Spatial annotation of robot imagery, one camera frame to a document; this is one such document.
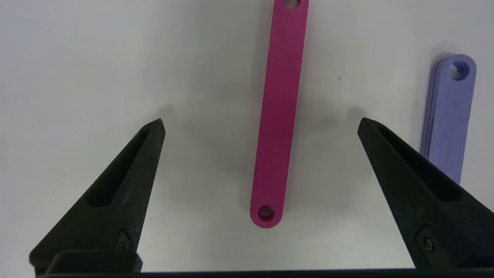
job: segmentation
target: white surface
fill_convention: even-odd
[[[33,276],[30,250],[158,117],[143,270],[412,267],[356,132],[370,117],[418,148],[443,53],[477,62],[462,185],[494,208],[494,2],[313,0],[284,218],[255,226],[271,12],[267,0],[0,2],[0,277]]]

